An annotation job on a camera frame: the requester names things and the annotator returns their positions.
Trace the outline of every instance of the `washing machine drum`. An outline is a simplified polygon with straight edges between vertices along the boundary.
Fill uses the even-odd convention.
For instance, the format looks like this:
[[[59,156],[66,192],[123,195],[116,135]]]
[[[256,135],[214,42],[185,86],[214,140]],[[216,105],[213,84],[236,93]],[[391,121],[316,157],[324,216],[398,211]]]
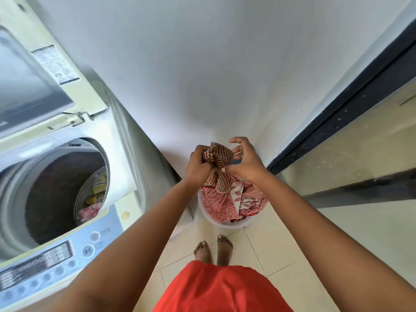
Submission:
[[[0,260],[53,240],[80,224],[85,184],[106,162],[91,142],[76,139],[0,174]]]

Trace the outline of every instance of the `checkered cloth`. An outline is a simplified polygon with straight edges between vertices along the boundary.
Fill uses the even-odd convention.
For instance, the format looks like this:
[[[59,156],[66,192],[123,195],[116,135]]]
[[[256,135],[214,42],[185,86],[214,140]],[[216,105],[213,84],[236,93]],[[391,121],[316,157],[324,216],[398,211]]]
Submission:
[[[202,161],[213,163],[212,172],[204,186],[215,186],[216,191],[220,194],[226,194],[230,191],[230,175],[221,172],[221,168],[230,165],[233,156],[234,154],[229,148],[219,143],[211,142],[211,147],[202,152]]]

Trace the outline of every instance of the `top-loading washing machine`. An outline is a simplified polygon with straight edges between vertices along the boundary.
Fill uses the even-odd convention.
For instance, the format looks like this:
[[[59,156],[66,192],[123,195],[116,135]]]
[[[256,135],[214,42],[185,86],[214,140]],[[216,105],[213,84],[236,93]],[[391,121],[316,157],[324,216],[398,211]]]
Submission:
[[[103,179],[98,215],[83,223],[78,212]],[[28,4],[0,0],[0,311],[67,286],[176,182],[109,88],[81,74]]]

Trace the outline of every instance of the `orange dress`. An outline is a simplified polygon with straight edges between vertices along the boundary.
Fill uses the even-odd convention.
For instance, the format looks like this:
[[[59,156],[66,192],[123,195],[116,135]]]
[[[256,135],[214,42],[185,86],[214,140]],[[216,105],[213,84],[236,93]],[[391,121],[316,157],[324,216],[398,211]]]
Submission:
[[[254,269],[199,260],[190,262],[176,276],[155,311],[293,312],[272,283]]]

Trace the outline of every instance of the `foot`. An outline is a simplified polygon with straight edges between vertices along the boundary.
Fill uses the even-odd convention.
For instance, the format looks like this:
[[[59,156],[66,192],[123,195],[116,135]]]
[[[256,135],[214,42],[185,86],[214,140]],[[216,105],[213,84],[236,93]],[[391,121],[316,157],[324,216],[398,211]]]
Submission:
[[[203,263],[212,264],[211,251],[209,250],[206,241],[199,242],[199,244],[193,250],[196,260],[200,260]]]
[[[218,236],[217,266],[228,266],[232,256],[232,243],[225,236]]]

